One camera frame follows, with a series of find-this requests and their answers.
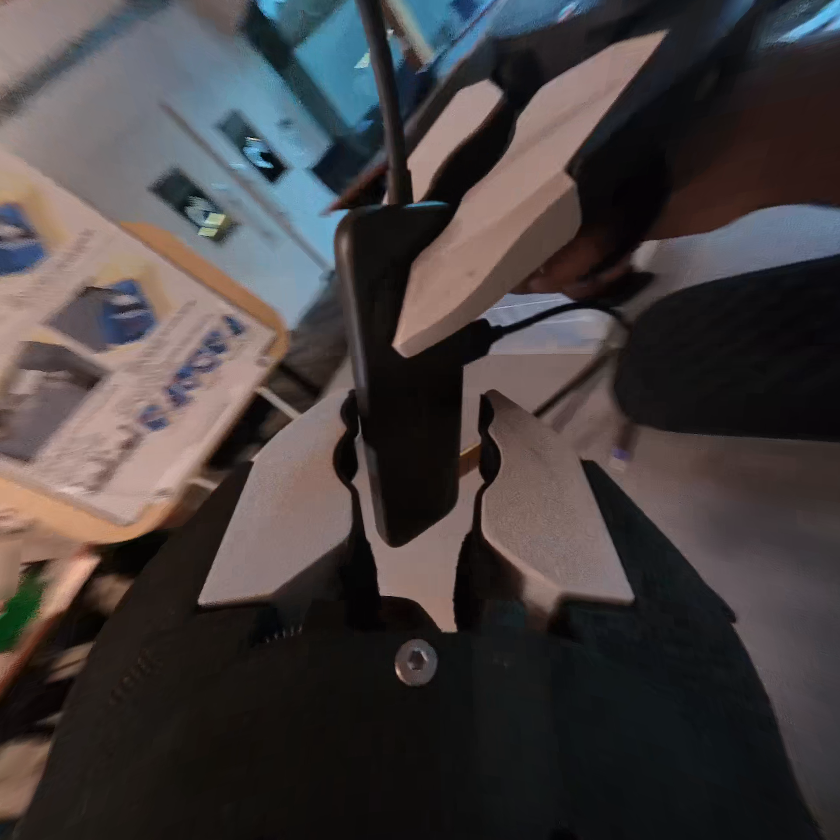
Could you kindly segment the person's right hand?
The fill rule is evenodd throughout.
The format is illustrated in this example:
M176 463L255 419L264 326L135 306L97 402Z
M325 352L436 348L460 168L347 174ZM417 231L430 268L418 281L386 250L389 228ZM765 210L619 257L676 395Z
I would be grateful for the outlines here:
M838 33L770 49L679 142L674 181L650 228L631 214L582 227L514 289L580 299L629 270L648 240L704 235L772 207L839 205Z

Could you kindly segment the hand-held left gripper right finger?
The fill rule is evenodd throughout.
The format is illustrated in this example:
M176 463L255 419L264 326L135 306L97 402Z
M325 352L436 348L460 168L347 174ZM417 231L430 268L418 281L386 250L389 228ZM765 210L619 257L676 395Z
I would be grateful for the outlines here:
M482 395L478 533L534 629L572 603L631 606L633 589L571 443L499 391Z

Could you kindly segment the wooden display board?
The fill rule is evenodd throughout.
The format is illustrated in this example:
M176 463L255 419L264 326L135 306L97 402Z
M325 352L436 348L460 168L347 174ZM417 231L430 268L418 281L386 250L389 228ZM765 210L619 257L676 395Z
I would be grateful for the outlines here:
M196 284L209 289L263 324L272 332L273 340L259 357L257 368L260 377L249 383L248 389L233 400L231 408L218 414L198 438L197 444L186 450L185 464L188 470L185 475L165 488L164 493L144 508L135 521L120 525L96 516L75 502L2 477L2 511L11 511L16 519L31 520L49 532L84 545L123 542L173 522L183 510L185 494L200 483L201 474L211 456L244 415L270 366L284 357L289 346L287 325L273 307L177 236L147 223L124 222L120 227L126 236L188 275Z

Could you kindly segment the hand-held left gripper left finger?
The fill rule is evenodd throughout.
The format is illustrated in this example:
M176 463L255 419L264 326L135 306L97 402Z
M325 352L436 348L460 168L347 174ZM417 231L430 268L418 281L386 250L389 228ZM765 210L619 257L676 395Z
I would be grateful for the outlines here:
M354 527L336 455L358 433L354 393L322 399L279 431L251 470L197 604L309 608L334 591Z

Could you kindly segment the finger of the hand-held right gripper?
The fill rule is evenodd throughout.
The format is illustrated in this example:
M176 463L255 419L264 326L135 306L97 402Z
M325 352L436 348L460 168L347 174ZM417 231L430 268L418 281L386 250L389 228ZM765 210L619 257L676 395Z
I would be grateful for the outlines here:
M578 233L579 189L566 167L667 33L610 45L535 93L507 151L413 261L396 352L411 358L446 340Z
M508 100L492 80L462 88L408 158L413 200L458 204L508 144Z

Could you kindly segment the green plastic box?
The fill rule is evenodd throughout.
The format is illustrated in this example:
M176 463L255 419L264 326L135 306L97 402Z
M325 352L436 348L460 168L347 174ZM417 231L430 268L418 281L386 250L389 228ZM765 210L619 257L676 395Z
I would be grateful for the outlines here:
M34 621L44 597L46 583L41 567L24 568L15 594L1 613L1 653L12 650L26 627Z

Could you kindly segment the black mouse pad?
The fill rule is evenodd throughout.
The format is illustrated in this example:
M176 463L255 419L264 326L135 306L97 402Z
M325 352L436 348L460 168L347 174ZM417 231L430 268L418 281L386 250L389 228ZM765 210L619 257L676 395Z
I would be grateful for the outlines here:
M839 441L839 257L675 291L634 321L613 393L635 424Z

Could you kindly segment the black phone icon sign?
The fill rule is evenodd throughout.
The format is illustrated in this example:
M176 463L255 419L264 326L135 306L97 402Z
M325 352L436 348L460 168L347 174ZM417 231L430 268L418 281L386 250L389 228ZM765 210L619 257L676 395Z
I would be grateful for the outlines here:
M239 111L226 114L217 122L216 128L266 183L276 184L287 172L286 163Z

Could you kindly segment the printed instruction sheet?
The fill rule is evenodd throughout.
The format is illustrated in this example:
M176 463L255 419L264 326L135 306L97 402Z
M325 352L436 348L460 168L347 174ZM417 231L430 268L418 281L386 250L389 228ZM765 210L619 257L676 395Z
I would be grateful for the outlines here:
M132 527L236 422L277 330L2 151L2 479Z

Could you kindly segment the black usb hub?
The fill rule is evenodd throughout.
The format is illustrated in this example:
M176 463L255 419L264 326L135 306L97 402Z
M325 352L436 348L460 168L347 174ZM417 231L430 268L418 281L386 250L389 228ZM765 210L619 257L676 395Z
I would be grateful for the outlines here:
M412 358L392 346L412 263L452 214L444 203L365 206L334 237L375 525L393 548L444 519L458 498L460 341Z

